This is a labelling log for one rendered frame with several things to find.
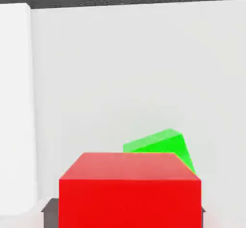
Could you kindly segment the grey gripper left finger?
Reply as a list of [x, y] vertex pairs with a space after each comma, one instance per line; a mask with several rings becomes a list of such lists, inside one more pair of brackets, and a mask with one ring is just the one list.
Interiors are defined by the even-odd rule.
[[58, 228], [58, 198], [46, 198], [30, 210], [28, 228]]

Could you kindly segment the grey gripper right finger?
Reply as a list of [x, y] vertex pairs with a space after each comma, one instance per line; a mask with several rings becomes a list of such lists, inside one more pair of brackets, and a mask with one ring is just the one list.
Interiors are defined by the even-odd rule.
[[201, 228], [216, 228], [217, 221], [215, 216], [210, 212], [205, 210], [204, 207], [201, 208]]

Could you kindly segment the small red cube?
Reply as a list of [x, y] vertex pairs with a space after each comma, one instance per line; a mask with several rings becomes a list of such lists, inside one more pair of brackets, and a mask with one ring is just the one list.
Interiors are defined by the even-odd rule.
[[59, 180], [59, 228], [201, 228], [201, 212], [173, 153], [83, 153]]

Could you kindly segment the small green cube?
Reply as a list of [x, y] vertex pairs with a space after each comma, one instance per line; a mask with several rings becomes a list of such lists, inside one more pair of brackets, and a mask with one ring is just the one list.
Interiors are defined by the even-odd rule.
[[165, 129], [128, 142], [123, 145], [123, 152], [175, 153], [192, 172], [196, 173], [185, 139], [180, 132], [174, 129]]

